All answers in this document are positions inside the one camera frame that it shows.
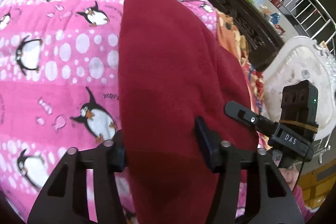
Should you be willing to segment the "dark red fleece garment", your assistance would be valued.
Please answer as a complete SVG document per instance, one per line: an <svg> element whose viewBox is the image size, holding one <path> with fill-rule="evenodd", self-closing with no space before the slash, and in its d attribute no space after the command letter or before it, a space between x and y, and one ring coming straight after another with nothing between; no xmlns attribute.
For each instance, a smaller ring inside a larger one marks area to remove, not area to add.
<svg viewBox="0 0 336 224"><path fill-rule="evenodd" d="M250 107L238 60L176 0L125 0L119 102L130 188L139 223L205 223L218 177L194 133L201 116L234 146L254 151L256 131L224 113Z"/></svg>

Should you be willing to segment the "orange cartoon blanket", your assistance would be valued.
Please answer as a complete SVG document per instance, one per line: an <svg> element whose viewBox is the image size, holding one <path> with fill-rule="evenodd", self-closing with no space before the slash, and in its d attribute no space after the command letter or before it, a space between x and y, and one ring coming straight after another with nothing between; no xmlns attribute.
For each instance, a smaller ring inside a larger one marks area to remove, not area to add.
<svg viewBox="0 0 336 224"><path fill-rule="evenodd" d="M261 114L264 103L264 76L256 71L249 61L249 46L247 38L240 33L234 24L234 19L219 10L217 13L216 34L219 44L236 57L244 72L247 83L251 110Z"/></svg>

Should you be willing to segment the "white upholstered chair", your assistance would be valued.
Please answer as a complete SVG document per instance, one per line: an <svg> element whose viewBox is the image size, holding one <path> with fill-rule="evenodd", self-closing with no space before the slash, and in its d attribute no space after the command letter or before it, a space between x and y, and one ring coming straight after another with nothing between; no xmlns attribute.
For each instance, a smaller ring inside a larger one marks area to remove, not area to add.
<svg viewBox="0 0 336 224"><path fill-rule="evenodd" d="M284 44L263 76L262 115L279 121L283 88L308 80L318 89L319 128L314 141L330 137L335 128L335 58L326 46L306 36L295 36Z"/></svg>

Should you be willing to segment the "dark carved wooden nightstand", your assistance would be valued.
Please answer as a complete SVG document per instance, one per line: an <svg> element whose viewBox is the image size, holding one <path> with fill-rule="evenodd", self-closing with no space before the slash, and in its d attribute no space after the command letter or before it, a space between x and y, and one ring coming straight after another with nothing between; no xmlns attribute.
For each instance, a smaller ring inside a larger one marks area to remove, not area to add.
<svg viewBox="0 0 336 224"><path fill-rule="evenodd" d="M263 72L269 67L284 45L274 27L248 0L209 0L219 11L230 16L248 43L252 67Z"/></svg>

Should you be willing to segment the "metal railing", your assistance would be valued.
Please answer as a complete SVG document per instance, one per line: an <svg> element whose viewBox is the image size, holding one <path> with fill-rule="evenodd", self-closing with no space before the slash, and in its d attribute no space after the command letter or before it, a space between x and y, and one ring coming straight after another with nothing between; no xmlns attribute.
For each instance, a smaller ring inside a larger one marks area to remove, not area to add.
<svg viewBox="0 0 336 224"><path fill-rule="evenodd" d="M335 55L335 20L320 0L270 0L299 34L325 43Z"/></svg>

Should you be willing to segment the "pink penguin blanket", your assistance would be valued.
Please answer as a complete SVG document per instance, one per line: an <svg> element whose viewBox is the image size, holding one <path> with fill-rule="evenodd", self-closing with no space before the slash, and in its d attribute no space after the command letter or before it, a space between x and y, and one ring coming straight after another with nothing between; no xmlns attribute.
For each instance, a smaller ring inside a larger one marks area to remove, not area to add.
<svg viewBox="0 0 336 224"><path fill-rule="evenodd" d="M122 131L124 1L1 0L1 191L23 220L67 149L91 149ZM176 1L217 40L208 0ZM128 167L116 182L126 215L139 223Z"/></svg>

